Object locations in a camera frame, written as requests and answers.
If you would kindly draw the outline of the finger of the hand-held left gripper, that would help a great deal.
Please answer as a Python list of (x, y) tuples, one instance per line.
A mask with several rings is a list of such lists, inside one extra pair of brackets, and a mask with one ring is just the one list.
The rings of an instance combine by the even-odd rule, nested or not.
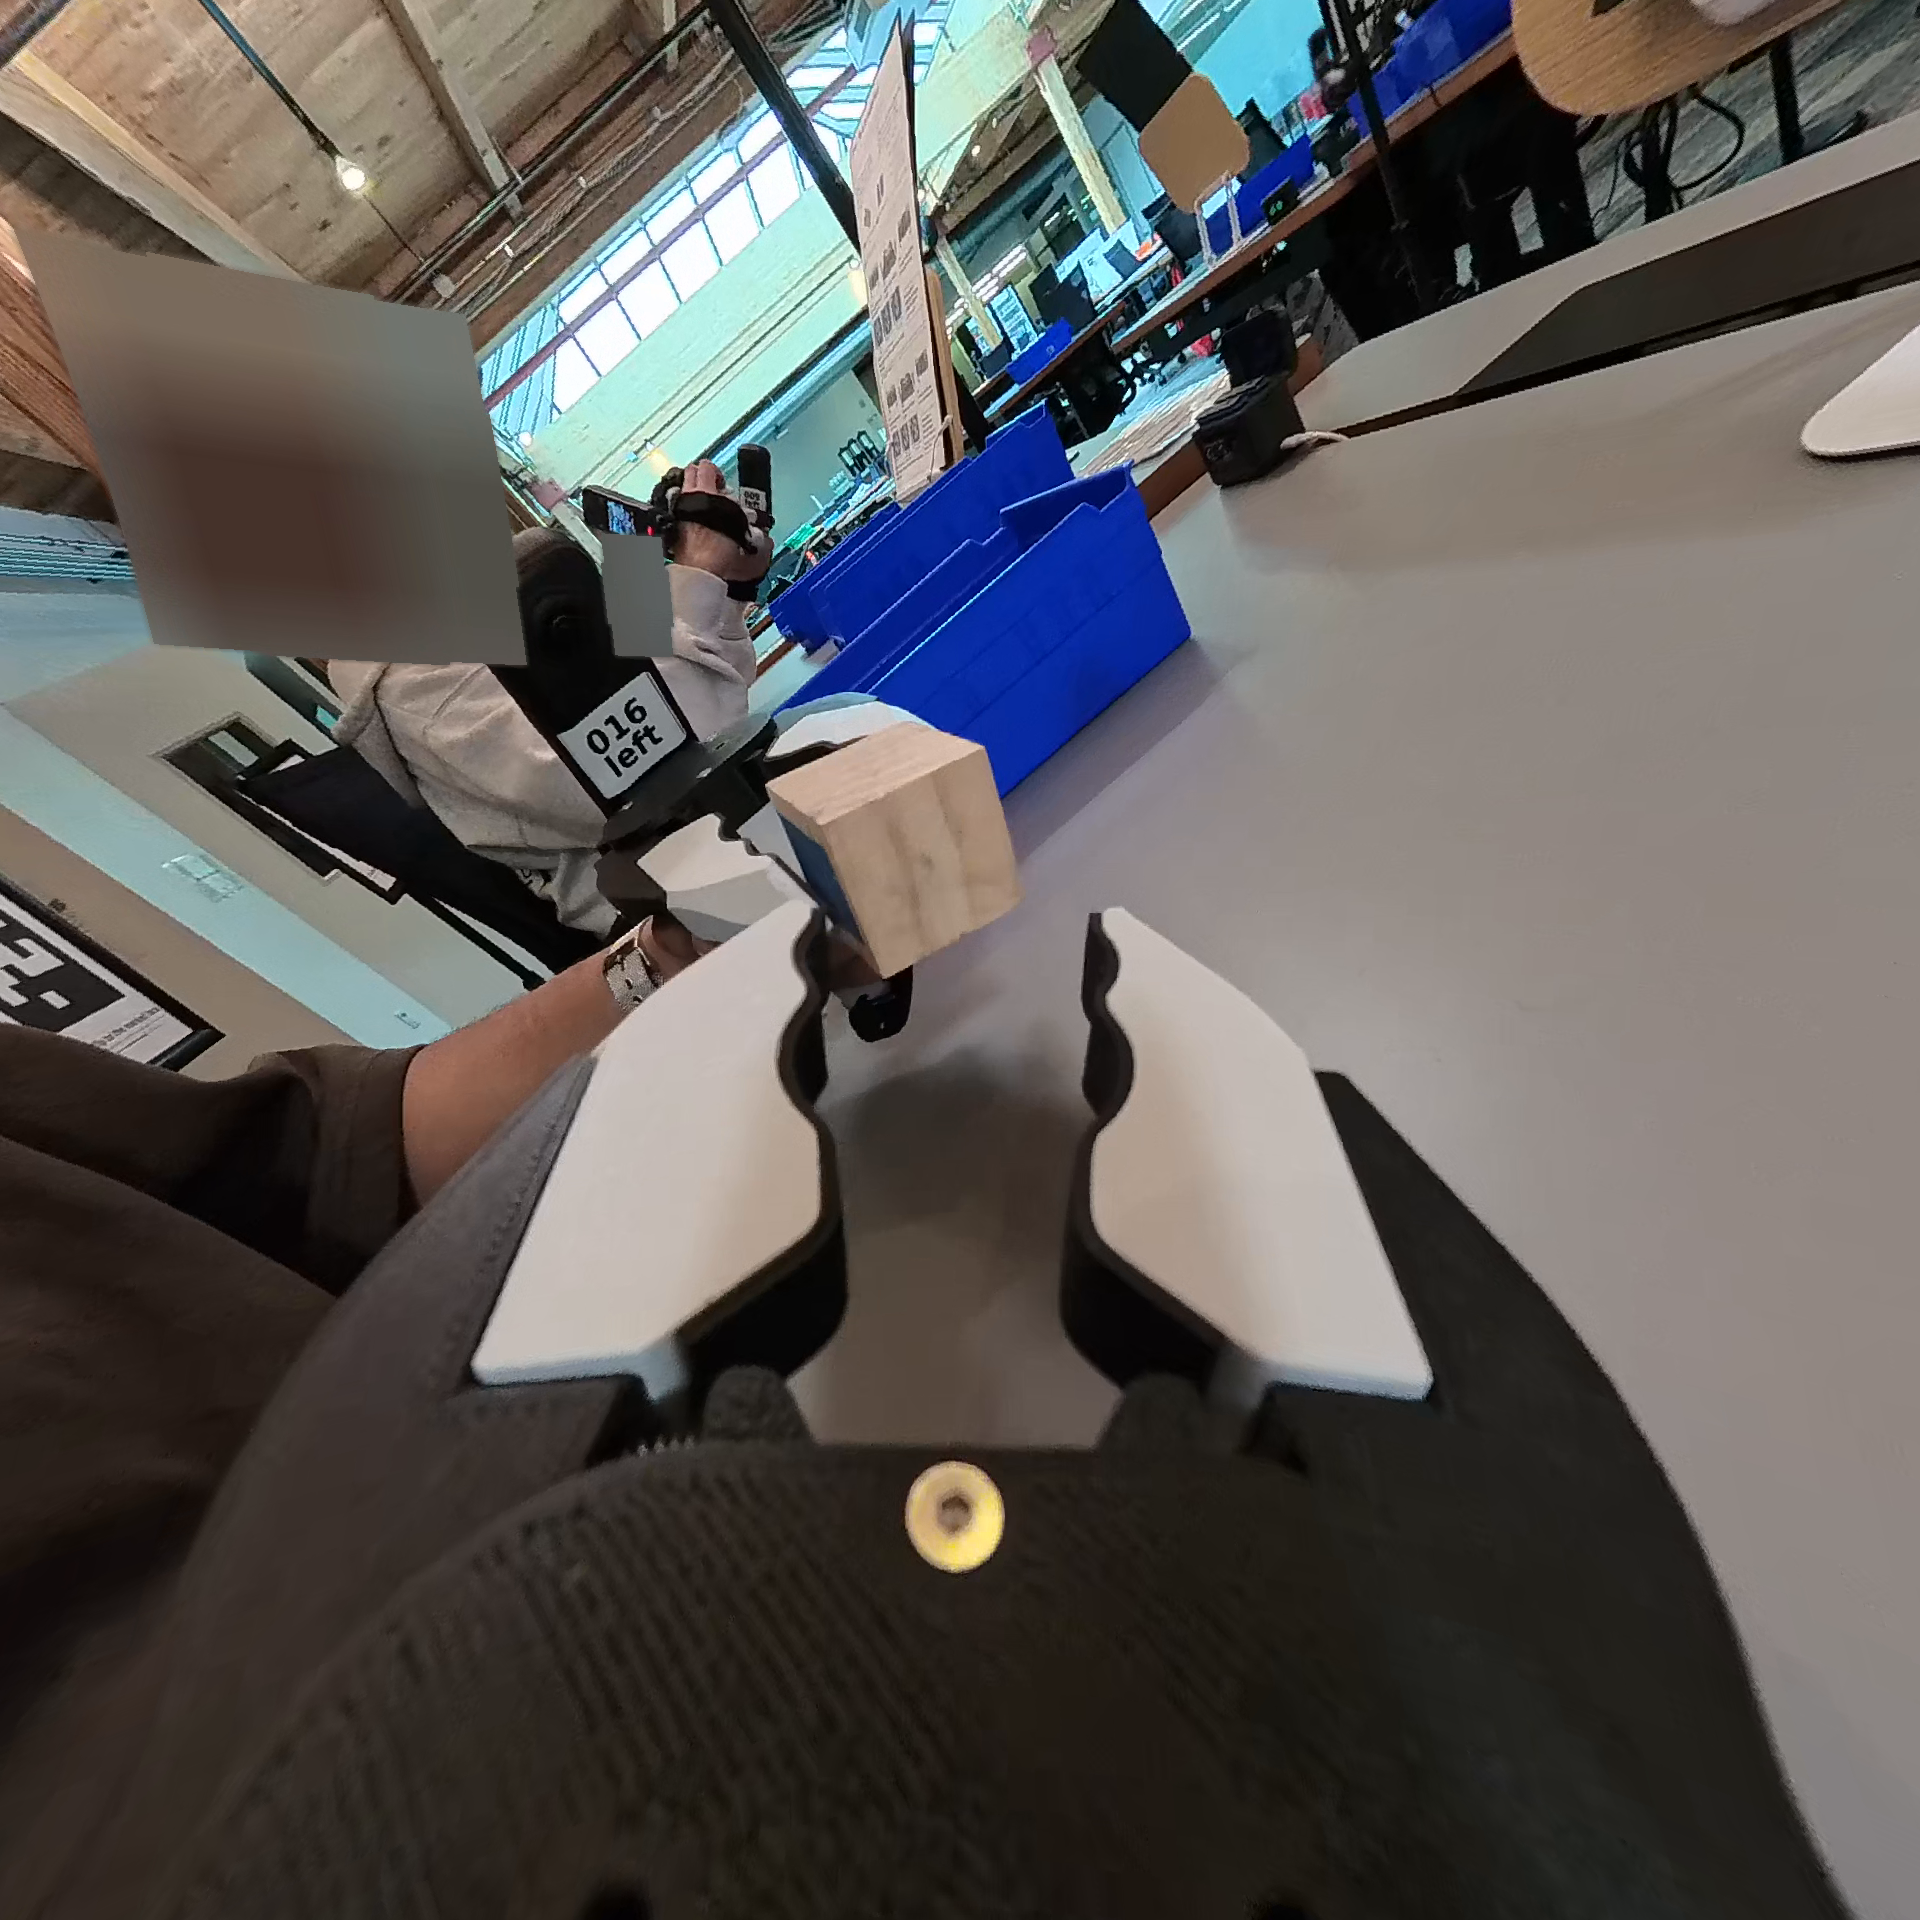
[(728, 834), (717, 819), (693, 819), (656, 839), (639, 853), (639, 871), (663, 909), (705, 945), (724, 945), (784, 906), (820, 909), (800, 875)]
[(767, 782), (776, 782), (863, 739), (898, 729), (933, 732), (913, 710), (877, 702), (864, 693), (833, 695), (794, 710), (780, 710), (776, 715), (776, 741), (764, 754), (764, 778)]

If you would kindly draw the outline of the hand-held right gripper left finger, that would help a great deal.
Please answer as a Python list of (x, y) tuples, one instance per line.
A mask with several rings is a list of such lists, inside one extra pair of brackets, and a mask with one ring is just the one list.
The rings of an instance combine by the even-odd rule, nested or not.
[(700, 1346), (831, 1249), (824, 935), (819, 907), (781, 903), (597, 1047), (476, 1342), (480, 1386), (693, 1386)]

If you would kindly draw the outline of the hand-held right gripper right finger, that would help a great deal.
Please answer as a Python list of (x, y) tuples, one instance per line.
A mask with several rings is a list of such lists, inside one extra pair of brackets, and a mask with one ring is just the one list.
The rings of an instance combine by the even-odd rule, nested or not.
[(1088, 918), (1060, 1317), (1104, 1381), (1426, 1401), (1429, 1359), (1303, 1047), (1122, 907)]

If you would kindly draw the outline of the wooden cube with blue face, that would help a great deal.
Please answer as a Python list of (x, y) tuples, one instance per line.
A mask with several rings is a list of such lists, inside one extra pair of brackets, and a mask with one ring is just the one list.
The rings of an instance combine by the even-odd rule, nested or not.
[(877, 977), (898, 977), (1025, 898), (986, 747), (919, 719), (772, 772), (808, 890)]

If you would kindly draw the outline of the blue plastic bin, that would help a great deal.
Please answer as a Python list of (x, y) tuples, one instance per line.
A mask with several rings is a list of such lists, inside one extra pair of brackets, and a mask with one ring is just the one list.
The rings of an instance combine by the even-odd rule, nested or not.
[(884, 588), (780, 706), (890, 703), (986, 747), (1001, 795), (1193, 636), (1135, 468), (1020, 498), (1000, 527)]
[(841, 540), (772, 604), (780, 641), (816, 653), (863, 636), (964, 543), (986, 543), (1001, 510), (1074, 479), (1049, 407), (1028, 405), (989, 433), (981, 453), (948, 468), (907, 506), (890, 506)]

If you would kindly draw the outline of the person's left forearm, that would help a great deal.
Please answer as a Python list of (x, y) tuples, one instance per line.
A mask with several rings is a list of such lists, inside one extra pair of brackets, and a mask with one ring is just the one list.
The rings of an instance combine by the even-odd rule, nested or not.
[(613, 1006), (594, 953), (421, 1047), (400, 1087), (400, 1159), (412, 1201), (426, 1205), (441, 1194), (556, 1073), (592, 1054), (627, 1014)]

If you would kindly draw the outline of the wooden instruction board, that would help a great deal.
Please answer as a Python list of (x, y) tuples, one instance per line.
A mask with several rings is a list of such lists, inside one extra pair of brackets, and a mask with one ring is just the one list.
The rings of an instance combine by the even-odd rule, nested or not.
[(954, 289), (937, 262), (933, 162), (948, 137), (927, 85), (941, 79), (951, 4), (877, 4), (855, 50), (848, 143), (855, 250), (872, 324), (874, 394), (898, 506), (913, 506), (972, 450), (987, 423), (954, 354)]

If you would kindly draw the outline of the small black box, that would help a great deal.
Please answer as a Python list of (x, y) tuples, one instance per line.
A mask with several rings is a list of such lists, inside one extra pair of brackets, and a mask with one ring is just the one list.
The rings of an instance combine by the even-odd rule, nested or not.
[(1287, 374), (1261, 374), (1223, 390), (1193, 420), (1193, 444), (1216, 489), (1274, 473), (1298, 450), (1305, 420)]

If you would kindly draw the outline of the person's dark brown clothing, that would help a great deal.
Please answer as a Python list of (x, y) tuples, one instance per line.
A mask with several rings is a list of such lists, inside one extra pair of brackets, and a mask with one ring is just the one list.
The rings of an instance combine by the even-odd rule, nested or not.
[(400, 1229), (408, 1047), (194, 1079), (2, 1042), (5, 1915), (69, 1915), (239, 1450)]

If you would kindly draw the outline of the small wooden board stand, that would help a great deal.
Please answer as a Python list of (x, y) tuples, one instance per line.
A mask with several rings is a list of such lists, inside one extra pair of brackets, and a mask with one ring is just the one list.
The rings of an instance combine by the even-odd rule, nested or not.
[(1143, 164), (1169, 204), (1199, 218), (1203, 205), (1237, 181), (1252, 158), (1250, 137), (1216, 85), (1189, 70), (1138, 131)]

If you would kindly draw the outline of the black white wall poster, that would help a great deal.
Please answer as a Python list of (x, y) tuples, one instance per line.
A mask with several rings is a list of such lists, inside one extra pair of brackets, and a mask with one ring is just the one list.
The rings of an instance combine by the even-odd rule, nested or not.
[(2, 1021), (179, 1073), (225, 1031), (52, 906), (2, 881)]

